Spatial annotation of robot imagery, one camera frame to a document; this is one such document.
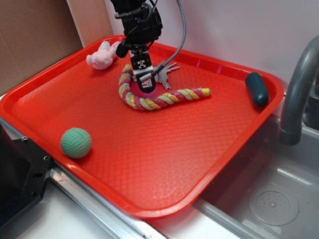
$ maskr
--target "plastic tray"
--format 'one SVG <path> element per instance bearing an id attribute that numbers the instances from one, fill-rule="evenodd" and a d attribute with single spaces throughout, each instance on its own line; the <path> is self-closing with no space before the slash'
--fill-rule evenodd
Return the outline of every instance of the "plastic tray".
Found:
<path id="1" fill-rule="evenodd" d="M 120 36 L 107 38 L 112 44 Z M 72 174 L 139 218 L 157 218 L 190 205 L 267 119 L 283 97 L 283 86 L 265 72 L 181 51 L 179 70 L 169 74 L 172 90 L 210 88 L 206 99 L 140 112 L 118 95 L 127 56 L 104 71 L 86 64 L 98 41 L 11 90 L 0 102 L 0 115 L 30 137 Z M 174 48 L 154 44 L 153 65 Z M 259 72 L 270 102 L 255 107 L 245 86 Z M 136 83 L 132 89 L 138 94 Z M 153 95 L 165 90 L 158 85 Z M 72 160 L 60 147 L 64 132 L 83 128 L 92 149 Z"/>

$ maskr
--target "faucet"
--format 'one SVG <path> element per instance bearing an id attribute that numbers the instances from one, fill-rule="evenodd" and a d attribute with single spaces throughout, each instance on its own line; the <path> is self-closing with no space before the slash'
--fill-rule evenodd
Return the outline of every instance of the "faucet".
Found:
<path id="1" fill-rule="evenodd" d="M 279 125 L 281 143 L 299 143 L 302 120 L 306 126 L 319 129 L 318 72 L 319 35 L 305 48 L 289 84 Z"/>

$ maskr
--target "stainless steel sink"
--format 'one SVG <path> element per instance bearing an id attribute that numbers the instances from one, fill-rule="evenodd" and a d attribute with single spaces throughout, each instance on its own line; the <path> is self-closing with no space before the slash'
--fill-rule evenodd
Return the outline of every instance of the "stainless steel sink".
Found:
<path id="1" fill-rule="evenodd" d="M 210 204 L 213 217 L 242 230 L 243 238 L 318 238 L 318 131 L 304 126 L 301 142 L 285 146 L 278 142 L 278 124 L 275 116 L 263 124 L 202 201 Z"/>

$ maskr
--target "key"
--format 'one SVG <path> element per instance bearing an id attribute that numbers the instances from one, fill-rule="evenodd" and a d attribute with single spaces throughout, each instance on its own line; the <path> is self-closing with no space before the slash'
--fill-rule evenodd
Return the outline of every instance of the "key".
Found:
<path id="1" fill-rule="evenodd" d="M 176 65 L 176 63 L 172 63 L 170 65 L 165 66 L 156 76 L 155 76 L 155 81 L 160 82 L 163 84 L 165 90 L 171 89 L 169 83 L 167 83 L 168 80 L 168 73 L 173 71 L 173 70 L 177 70 L 180 67 L 176 66 L 176 67 L 172 67 Z"/>

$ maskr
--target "braided rope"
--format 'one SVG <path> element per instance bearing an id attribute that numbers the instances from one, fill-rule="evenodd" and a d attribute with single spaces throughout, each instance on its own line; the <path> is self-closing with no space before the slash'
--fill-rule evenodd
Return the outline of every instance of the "braided rope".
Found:
<path id="1" fill-rule="evenodd" d="M 151 99 L 144 99 L 133 95 L 131 92 L 130 82 L 132 75 L 133 69 L 131 65 L 126 65 L 119 81 L 119 94 L 125 103 L 136 110 L 159 110 L 177 102 L 199 100 L 210 96 L 209 88 L 192 88 L 164 93 L 161 96 L 153 97 Z"/>

